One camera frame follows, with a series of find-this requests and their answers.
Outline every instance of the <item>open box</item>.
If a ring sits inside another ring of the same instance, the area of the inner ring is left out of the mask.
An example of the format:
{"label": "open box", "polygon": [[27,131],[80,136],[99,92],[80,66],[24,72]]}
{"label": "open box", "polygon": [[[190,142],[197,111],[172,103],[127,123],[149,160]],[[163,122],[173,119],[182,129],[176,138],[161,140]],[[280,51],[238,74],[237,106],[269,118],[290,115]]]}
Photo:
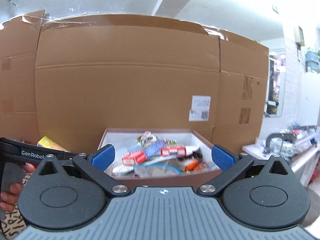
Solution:
{"label": "open box", "polygon": [[[127,154],[123,148],[125,140],[135,140],[142,135],[146,130],[143,129],[106,129],[101,139],[99,149],[107,144],[112,144],[109,152],[110,165],[105,170],[105,173],[111,175],[114,167],[121,165],[121,158]],[[199,146],[199,151],[203,155],[203,160],[212,167],[210,171],[199,171],[198,173],[186,174],[180,176],[154,177],[154,178],[137,178],[137,177],[115,177],[130,189],[138,186],[157,186],[157,187],[183,187],[192,186],[195,189],[203,185],[210,179],[219,175],[222,170],[212,160],[213,145],[199,135],[194,130],[187,129],[150,129],[153,135],[160,138],[175,140],[184,145]]]}

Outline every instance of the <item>white label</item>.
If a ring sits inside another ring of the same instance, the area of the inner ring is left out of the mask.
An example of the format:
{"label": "white label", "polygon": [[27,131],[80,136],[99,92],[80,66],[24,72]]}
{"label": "white label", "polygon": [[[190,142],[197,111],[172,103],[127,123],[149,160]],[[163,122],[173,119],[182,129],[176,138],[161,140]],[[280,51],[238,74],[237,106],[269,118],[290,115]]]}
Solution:
{"label": "white label", "polygon": [[208,121],[210,101],[209,96],[192,96],[189,122]]}

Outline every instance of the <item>ceiling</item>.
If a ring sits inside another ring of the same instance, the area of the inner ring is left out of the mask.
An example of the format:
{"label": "ceiling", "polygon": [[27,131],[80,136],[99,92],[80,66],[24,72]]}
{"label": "ceiling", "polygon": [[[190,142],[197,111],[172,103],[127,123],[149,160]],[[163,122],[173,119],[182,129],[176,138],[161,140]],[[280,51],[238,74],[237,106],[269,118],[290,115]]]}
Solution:
{"label": "ceiling", "polygon": [[281,20],[272,10],[272,2],[273,0],[0,0],[0,14],[3,14],[2,18],[9,18],[44,8],[52,18],[84,13],[158,15],[213,25],[262,41],[283,36]]}

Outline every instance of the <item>triangular cutout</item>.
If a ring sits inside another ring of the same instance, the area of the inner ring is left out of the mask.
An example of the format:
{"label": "triangular cutout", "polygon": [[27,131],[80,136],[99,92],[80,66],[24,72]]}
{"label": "triangular cutout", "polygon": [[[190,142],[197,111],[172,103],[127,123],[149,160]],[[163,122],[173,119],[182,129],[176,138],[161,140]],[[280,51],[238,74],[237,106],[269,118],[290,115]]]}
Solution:
{"label": "triangular cutout", "polygon": [[275,161],[269,172],[273,174],[288,175],[288,172],[286,171],[286,169],[280,161]]}
{"label": "triangular cutout", "polygon": [[39,172],[39,175],[49,175],[49,174],[56,174],[58,173],[55,169],[55,166],[53,166],[52,162],[47,162],[42,170]]}

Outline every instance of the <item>pile of items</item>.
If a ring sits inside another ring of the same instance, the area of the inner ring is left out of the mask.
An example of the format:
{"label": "pile of items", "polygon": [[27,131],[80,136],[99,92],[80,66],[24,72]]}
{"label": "pile of items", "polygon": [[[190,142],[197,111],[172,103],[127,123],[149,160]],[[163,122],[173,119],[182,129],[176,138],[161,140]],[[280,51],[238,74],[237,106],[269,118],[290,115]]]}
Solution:
{"label": "pile of items", "polygon": [[113,176],[158,177],[208,171],[198,146],[185,146],[176,141],[159,138],[146,131],[127,146],[122,164],[112,170]]}

